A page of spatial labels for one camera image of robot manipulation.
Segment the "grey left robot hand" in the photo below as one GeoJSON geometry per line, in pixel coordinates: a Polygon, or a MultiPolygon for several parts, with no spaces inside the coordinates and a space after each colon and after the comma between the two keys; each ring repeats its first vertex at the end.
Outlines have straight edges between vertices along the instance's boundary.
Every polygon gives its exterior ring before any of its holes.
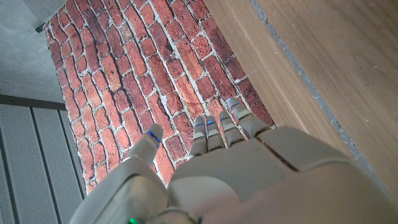
{"type": "Polygon", "coordinates": [[[397,205],[349,157],[296,128],[272,129],[237,99],[197,117],[168,184],[151,169],[152,124],[72,223],[396,223],[397,205]]]}

